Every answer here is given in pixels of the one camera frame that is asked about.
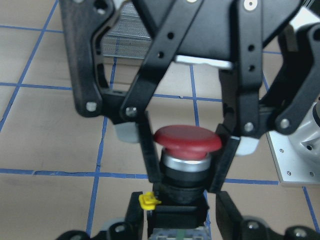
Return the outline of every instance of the green strip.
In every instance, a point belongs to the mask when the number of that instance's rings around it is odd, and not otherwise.
[[[178,229],[176,233],[176,240],[184,240],[186,230]]]

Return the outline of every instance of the red button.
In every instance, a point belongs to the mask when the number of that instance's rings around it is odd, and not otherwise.
[[[189,125],[162,127],[154,134],[154,140],[169,155],[183,160],[201,160],[222,147],[220,137],[213,131]]]

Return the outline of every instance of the yellow tab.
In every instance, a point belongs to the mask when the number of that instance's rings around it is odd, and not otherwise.
[[[155,210],[156,205],[161,204],[161,201],[156,199],[155,194],[151,191],[139,196],[140,206],[144,210]]]

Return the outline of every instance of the white mounting plate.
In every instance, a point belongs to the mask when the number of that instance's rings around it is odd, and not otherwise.
[[[276,131],[266,134],[282,184],[320,184],[320,165],[298,155],[288,139]]]

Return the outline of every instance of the screw hole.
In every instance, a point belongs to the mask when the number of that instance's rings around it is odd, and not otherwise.
[[[168,36],[168,39],[170,39],[170,40],[171,40],[171,39],[173,39],[173,38],[174,38],[174,36],[175,36],[175,35],[174,35],[174,33],[173,33],[173,32],[169,32],[167,36]]]
[[[254,65],[250,65],[248,70],[249,72],[253,72],[256,69],[256,67]]]
[[[108,8],[108,5],[106,4],[106,2],[104,0],[96,0],[93,5],[94,5],[97,13],[101,14],[101,15],[105,14],[106,10]]]
[[[162,51],[158,52],[158,58],[163,59],[164,56],[165,54]]]
[[[253,50],[255,50],[255,45],[252,45],[252,44],[249,45],[249,46],[248,46],[248,51],[249,51],[249,52],[252,52]]]
[[[320,29],[314,31],[313,39],[316,41],[320,41]]]

